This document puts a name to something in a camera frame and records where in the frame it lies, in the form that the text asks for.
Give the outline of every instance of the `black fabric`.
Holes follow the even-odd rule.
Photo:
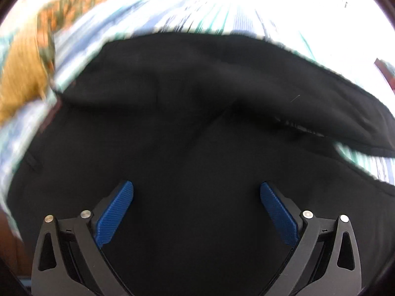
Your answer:
[[[394,119],[287,51],[242,36],[112,42],[59,96],[7,201],[32,250],[47,214],[75,217],[127,179],[134,201],[103,251],[136,296],[258,295],[289,252],[259,200],[271,180],[301,210],[350,217],[363,285],[394,253],[394,188],[332,144],[393,154]]]

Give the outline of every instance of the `ribbed blue rubber pad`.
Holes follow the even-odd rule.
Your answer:
[[[133,184],[126,181],[96,224],[96,244],[101,248],[113,238],[133,200]]]
[[[298,240],[298,227],[296,221],[285,208],[281,200],[267,183],[262,183],[260,189],[261,201],[265,206],[277,232],[285,244],[295,247]]]

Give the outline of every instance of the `metal screw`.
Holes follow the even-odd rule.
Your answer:
[[[340,216],[340,220],[341,220],[342,222],[348,222],[350,219],[349,219],[346,215],[341,215],[341,216]]]
[[[305,210],[302,215],[303,215],[303,217],[305,217],[307,219],[312,219],[314,216],[313,213],[309,210]]]
[[[90,212],[90,210],[84,210],[81,212],[81,218],[89,218],[92,215],[92,213]]]
[[[53,220],[53,216],[52,215],[48,215],[44,218],[45,222],[51,222]]]

